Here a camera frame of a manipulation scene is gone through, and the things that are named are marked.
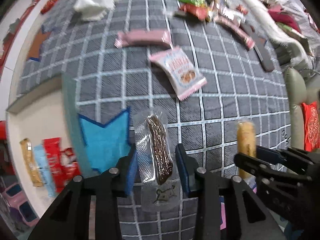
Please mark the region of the red snack packet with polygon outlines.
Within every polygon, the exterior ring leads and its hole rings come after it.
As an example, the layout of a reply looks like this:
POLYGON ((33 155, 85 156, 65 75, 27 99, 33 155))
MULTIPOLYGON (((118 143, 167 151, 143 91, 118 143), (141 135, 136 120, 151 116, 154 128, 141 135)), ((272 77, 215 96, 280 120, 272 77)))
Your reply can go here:
POLYGON ((65 148, 61 151, 60 162, 63 166, 63 171, 67 179, 73 179, 75 176, 79 176, 81 174, 76 155, 71 147, 65 148))
POLYGON ((206 21, 209 19, 209 12, 207 7, 197 7, 193 4, 184 3, 180 5, 179 9, 183 12, 187 12, 200 21, 206 21))
POLYGON ((60 141, 61 138, 50 138, 43 140, 44 150, 53 178, 56 193, 60 193, 65 187, 65 173, 60 163, 60 141))

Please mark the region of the yellow biscuit packet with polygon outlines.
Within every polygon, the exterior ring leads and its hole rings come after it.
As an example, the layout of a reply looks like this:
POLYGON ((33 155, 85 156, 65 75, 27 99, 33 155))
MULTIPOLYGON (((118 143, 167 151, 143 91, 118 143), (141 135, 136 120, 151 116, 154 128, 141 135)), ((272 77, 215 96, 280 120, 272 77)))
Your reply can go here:
POLYGON ((255 125, 246 118, 239 119, 237 126, 238 152, 255 158, 257 156, 256 145, 255 125))

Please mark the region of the brown dried meat packet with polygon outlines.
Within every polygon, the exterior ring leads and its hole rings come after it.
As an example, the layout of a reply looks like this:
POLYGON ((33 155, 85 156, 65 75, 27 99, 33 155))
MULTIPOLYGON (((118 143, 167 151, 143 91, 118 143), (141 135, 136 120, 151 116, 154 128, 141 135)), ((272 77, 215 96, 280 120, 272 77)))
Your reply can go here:
POLYGON ((178 206, 181 182, 168 133, 165 109, 153 106, 133 117, 141 187, 146 212, 164 212, 178 206))

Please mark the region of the orange snack packet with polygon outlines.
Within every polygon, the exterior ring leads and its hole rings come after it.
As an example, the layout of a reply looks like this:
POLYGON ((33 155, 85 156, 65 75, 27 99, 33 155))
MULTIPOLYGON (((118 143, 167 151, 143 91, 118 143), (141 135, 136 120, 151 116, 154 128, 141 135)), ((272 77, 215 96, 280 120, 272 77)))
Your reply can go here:
POLYGON ((42 187, 43 181, 37 169, 36 161, 33 154, 33 148, 30 140, 25 138, 20 141, 23 160, 34 187, 42 187))

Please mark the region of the pink plastic stool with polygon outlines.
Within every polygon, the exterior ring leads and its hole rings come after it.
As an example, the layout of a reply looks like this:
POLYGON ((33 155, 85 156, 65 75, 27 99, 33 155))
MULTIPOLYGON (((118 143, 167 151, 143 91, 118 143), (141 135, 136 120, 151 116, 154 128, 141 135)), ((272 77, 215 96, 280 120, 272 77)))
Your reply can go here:
POLYGON ((1 217, 13 233, 23 233, 39 221, 19 183, 1 187, 1 217))

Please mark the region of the light blue snack packet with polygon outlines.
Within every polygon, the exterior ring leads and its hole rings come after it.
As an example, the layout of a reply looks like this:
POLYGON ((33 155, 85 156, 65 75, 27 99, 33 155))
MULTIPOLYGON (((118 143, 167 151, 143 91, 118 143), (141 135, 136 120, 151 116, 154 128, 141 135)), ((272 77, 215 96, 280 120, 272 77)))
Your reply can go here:
POLYGON ((42 144, 33 147, 33 154, 34 154, 37 168, 40 173, 44 187, 48 191, 48 196, 55 197, 56 196, 55 183, 53 181, 49 164, 47 161, 47 157, 46 157, 46 152, 42 144))

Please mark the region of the red plastic stool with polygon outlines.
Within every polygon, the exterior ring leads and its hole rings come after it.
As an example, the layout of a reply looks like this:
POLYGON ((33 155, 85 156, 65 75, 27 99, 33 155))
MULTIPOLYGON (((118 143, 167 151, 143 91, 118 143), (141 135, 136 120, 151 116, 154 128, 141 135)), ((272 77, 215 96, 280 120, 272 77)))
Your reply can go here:
POLYGON ((6 132, 6 122, 4 120, 0 121, 0 140, 7 139, 7 132, 6 132))

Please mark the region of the black remote control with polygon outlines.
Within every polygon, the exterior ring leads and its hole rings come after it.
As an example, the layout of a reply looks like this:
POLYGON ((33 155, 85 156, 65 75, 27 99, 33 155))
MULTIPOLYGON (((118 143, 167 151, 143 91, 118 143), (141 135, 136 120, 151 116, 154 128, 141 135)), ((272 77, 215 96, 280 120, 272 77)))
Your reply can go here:
POLYGON ((264 72, 272 72, 274 70, 274 65, 267 49, 265 48, 265 42, 263 41, 263 39, 260 38, 255 31, 253 31, 252 27, 249 24, 241 23, 240 28, 255 42, 253 49, 260 61, 261 67, 264 72))

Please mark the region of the pink white biscuit packet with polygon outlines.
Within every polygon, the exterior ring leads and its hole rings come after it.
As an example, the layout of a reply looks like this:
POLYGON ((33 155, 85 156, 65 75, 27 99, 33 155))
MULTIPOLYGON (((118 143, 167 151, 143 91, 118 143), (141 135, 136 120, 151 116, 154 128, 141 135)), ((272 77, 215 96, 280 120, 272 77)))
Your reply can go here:
POLYGON ((154 53, 149 56, 149 60, 166 73, 180 101, 207 84, 207 79, 194 67, 180 47, 154 53))

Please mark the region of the grey checked tablecloth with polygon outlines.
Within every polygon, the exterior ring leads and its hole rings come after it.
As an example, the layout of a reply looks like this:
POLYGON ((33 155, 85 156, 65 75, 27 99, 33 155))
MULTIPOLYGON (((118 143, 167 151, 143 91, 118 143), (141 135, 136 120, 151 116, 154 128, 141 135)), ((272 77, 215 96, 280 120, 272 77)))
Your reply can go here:
POLYGON ((167 110, 172 145, 182 143, 200 166, 225 178, 236 174, 238 120, 254 123, 257 143, 268 148, 290 144, 289 102, 276 52, 265 41, 274 71, 263 71, 254 50, 216 23, 167 18, 176 0, 120 0, 114 11, 85 23, 73 9, 76 0, 59 0, 45 16, 50 32, 39 61, 28 60, 18 80, 17 95, 64 72, 76 82, 79 112, 107 122, 122 109, 131 114, 152 106, 167 110), (114 46, 117 33, 132 29, 169 29, 207 84, 184 101, 176 98, 165 75, 149 61, 158 47, 114 46))

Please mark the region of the white sofa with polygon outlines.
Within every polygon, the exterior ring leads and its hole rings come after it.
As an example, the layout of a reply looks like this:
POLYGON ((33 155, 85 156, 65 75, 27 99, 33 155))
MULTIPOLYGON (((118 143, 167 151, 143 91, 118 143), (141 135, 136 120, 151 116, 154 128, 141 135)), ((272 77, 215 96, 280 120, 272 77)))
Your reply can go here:
POLYGON ((319 32, 311 16, 295 0, 241 0, 264 29, 269 40, 280 46, 291 67, 310 76, 319 72, 319 32))

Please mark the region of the pink striped snack bar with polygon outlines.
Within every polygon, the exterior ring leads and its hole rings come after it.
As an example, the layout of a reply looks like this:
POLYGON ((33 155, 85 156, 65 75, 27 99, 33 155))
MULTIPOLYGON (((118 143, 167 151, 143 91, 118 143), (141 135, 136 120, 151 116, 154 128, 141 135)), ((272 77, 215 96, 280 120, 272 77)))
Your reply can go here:
POLYGON ((237 35, 238 38, 240 38, 240 40, 242 40, 247 50, 251 50, 252 48, 254 48, 255 41, 253 40, 253 38, 251 38, 248 34, 246 34, 233 22, 231 22, 230 20, 228 20, 227 18, 221 15, 214 16, 213 20, 214 22, 231 29, 231 31, 235 33, 235 35, 237 35))

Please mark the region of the red snack packet in pile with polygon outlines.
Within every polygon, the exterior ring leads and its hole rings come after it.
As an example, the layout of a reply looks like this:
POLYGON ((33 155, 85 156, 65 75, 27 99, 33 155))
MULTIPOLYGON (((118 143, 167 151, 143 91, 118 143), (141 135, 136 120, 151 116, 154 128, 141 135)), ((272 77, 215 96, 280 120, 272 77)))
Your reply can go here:
POLYGON ((206 21, 209 19, 209 12, 207 7, 197 7, 193 4, 184 3, 180 5, 179 9, 183 12, 187 12, 200 21, 206 21))

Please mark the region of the long pink snack bar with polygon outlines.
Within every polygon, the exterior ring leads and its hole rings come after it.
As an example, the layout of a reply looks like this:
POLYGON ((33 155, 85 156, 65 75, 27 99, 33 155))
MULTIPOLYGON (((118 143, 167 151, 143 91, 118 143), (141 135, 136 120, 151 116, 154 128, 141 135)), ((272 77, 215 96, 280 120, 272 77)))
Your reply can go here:
POLYGON ((165 29, 155 29, 150 31, 135 29, 128 32, 119 32, 114 42, 114 46, 116 48, 150 45, 171 48, 173 44, 170 31, 165 29))

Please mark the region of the white folded cloth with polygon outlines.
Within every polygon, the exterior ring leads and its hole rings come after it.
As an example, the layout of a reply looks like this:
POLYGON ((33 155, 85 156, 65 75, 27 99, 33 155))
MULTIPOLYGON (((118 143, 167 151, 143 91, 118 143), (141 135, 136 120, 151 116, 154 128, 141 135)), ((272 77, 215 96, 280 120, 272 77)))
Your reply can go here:
POLYGON ((76 0, 73 9, 82 21, 99 21, 112 11, 120 0, 76 0))

